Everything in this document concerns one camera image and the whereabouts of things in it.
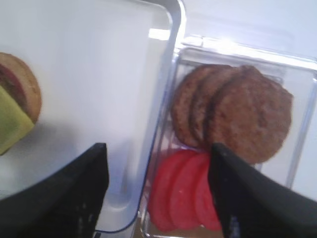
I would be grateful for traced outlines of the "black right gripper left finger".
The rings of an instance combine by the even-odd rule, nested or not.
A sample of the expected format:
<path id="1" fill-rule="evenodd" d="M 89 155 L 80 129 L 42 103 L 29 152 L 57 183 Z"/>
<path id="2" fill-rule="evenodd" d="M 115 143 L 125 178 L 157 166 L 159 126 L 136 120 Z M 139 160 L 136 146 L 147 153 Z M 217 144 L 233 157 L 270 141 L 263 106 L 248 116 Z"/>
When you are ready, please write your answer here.
<path id="1" fill-rule="evenodd" d="M 45 180 L 0 201 L 2 238 L 91 238 L 109 185 L 96 143 Z"/>

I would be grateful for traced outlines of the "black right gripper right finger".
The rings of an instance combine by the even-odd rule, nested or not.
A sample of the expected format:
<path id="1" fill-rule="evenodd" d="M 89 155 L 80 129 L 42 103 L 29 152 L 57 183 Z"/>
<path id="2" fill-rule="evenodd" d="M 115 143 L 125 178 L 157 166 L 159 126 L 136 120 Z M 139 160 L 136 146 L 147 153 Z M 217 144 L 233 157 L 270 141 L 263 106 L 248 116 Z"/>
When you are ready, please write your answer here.
<path id="1" fill-rule="evenodd" d="M 274 182 L 221 143 L 209 188 L 225 238 L 315 238 L 317 203 Z"/>

